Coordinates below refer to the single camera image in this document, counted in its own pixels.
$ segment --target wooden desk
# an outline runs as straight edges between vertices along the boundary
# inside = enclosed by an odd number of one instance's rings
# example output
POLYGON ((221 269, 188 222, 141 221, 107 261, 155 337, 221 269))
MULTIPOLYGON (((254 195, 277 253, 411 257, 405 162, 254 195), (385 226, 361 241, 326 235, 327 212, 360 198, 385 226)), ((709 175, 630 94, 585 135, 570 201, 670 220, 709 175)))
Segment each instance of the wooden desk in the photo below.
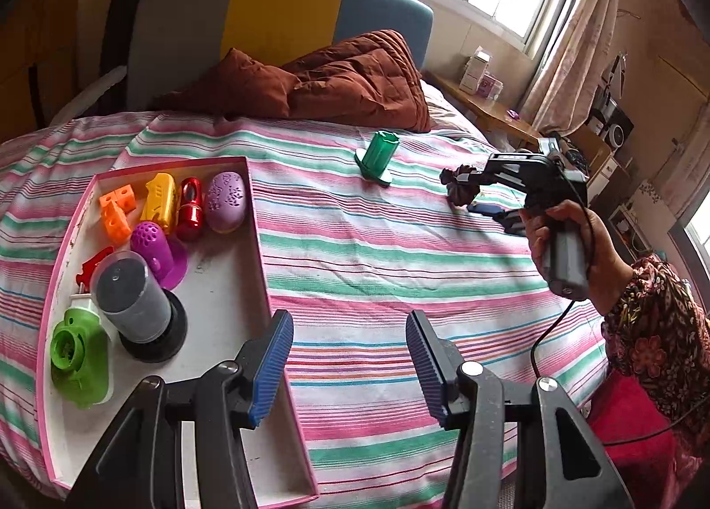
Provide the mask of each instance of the wooden desk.
POLYGON ((443 76, 425 71, 424 80, 458 100, 478 119, 476 125, 487 130, 500 130, 509 136, 537 146, 542 135, 524 120, 513 120, 508 116, 507 107, 491 99, 463 92, 459 85, 443 76))

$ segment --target green cup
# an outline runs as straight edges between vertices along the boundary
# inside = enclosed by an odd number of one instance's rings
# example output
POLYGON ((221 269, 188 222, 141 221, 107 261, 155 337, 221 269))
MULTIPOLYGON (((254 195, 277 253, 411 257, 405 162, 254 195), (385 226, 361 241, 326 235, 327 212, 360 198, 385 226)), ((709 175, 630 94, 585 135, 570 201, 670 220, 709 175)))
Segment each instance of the green cup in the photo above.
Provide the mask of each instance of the green cup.
POLYGON ((357 149, 355 152, 355 160, 360 165, 363 176, 380 184, 390 184, 392 175, 388 172, 387 165, 395 154, 397 146, 399 146, 399 136, 394 132, 377 131, 366 151, 357 149))

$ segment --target green spray nozzle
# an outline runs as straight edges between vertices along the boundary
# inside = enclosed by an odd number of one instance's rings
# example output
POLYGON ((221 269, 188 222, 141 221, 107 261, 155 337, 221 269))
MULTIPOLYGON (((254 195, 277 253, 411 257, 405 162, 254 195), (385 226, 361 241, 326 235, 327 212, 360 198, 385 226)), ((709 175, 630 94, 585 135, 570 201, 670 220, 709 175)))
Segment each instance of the green spray nozzle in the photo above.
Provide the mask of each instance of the green spray nozzle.
POLYGON ((387 165, 399 146, 399 136, 388 130, 379 130, 372 137, 367 150, 357 149, 355 161, 363 176, 387 186, 392 183, 392 175, 387 165))
POLYGON ((49 352, 52 364, 60 371, 79 371, 84 362, 84 344, 77 332, 69 328, 56 332, 49 352))
POLYGON ((49 345, 52 382, 79 409, 109 395, 109 336, 90 298, 72 295, 72 306, 54 328, 49 345))

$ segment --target headboard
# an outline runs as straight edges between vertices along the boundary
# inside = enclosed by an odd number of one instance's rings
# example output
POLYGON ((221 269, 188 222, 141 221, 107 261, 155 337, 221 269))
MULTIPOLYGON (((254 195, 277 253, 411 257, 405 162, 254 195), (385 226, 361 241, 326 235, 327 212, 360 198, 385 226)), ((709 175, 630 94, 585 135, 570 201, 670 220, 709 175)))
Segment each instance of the headboard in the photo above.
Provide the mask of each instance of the headboard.
MULTIPOLYGON (((112 0, 111 7, 121 1, 112 0)), ((112 46, 106 35, 116 32, 108 24, 122 16, 109 10, 102 58, 112 46)), ((152 97, 194 81, 231 47, 279 66, 350 36, 389 28, 405 37, 421 67, 432 18, 418 0, 140 0, 124 61, 125 104, 114 109, 144 110, 152 97)))

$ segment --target person's hand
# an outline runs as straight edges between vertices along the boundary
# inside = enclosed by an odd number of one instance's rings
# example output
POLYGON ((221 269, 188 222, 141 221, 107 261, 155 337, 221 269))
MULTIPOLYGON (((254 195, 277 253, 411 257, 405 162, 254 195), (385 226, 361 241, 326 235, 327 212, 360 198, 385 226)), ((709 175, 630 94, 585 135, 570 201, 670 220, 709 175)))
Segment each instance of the person's hand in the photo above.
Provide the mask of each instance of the person's hand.
POLYGON ((599 314, 607 314, 613 309, 626 289, 626 285, 633 276, 633 269, 622 261, 614 250, 604 223, 594 211, 587 209, 592 229, 589 228, 587 217, 578 203, 564 201, 545 212, 546 216, 532 216, 530 211, 521 209, 521 218, 525 222, 525 234, 528 237, 530 254, 537 271, 542 275, 540 271, 542 255, 549 240, 548 217, 554 218, 556 221, 565 221, 569 218, 580 225, 581 238, 587 254, 592 248, 592 230, 594 230, 595 253, 589 268, 589 300, 592 301, 599 314))

